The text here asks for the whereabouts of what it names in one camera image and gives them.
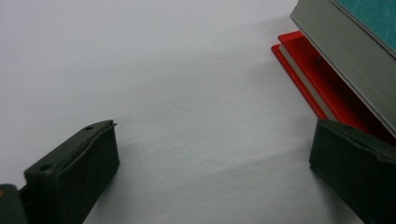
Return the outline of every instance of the book cover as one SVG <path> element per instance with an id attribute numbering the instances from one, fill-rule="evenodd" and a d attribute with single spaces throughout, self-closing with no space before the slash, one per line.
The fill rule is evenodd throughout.
<path id="1" fill-rule="evenodd" d="M 396 57 L 396 1 L 332 0 Z"/>

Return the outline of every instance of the book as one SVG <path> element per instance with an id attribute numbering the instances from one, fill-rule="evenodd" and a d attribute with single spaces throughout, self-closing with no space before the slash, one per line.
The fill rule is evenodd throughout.
<path id="1" fill-rule="evenodd" d="M 389 0 L 299 0 L 290 15 L 333 70 L 394 136 L 395 5 Z"/>
<path id="2" fill-rule="evenodd" d="M 280 35 L 272 51 L 320 119 L 356 127 L 394 146 L 396 140 L 299 31 Z"/>

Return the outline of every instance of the red folder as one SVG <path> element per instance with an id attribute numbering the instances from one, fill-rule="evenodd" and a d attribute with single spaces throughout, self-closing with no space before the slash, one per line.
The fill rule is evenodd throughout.
<path id="1" fill-rule="evenodd" d="M 280 35 L 278 39 L 281 44 L 272 46 L 273 53 L 319 118 L 330 119 L 324 112 L 330 110 L 333 119 L 359 128 L 396 146 L 393 135 L 329 64 L 321 59 L 318 51 L 301 32 Z M 289 58 L 280 51 L 281 46 L 287 51 Z M 299 78 L 290 65 L 290 58 L 313 88 L 307 88 Z M 319 101 L 327 108 L 320 106 Z"/>

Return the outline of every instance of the dark green block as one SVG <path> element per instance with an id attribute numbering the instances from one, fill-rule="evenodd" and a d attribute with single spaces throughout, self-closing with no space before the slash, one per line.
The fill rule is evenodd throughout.
<path id="1" fill-rule="evenodd" d="M 364 223 L 396 223 L 396 148 L 319 119 L 310 156 L 317 173 Z"/>
<path id="2" fill-rule="evenodd" d="M 106 120 L 83 128 L 24 172 L 29 223 L 84 221 L 120 164 L 114 126 Z"/>
<path id="3" fill-rule="evenodd" d="M 0 185 L 0 224 L 27 224 L 20 194 L 15 186 Z"/>

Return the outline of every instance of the red object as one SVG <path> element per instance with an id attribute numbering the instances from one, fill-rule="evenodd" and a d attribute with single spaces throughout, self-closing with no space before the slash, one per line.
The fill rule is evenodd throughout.
<path id="1" fill-rule="evenodd" d="M 396 139 L 393 135 L 348 87 L 344 80 L 325 60 L 318 61 L 320 54 L 300 31 L 280 35 L 278 39 L 336 120 L 354 126 L 396 146 Z M 315 114 L 321 119 L 327 119 L 323 108 L 320 107 L 318 101 L 279 50 L 281 45 L 272 46 L 273 53 Z"/>

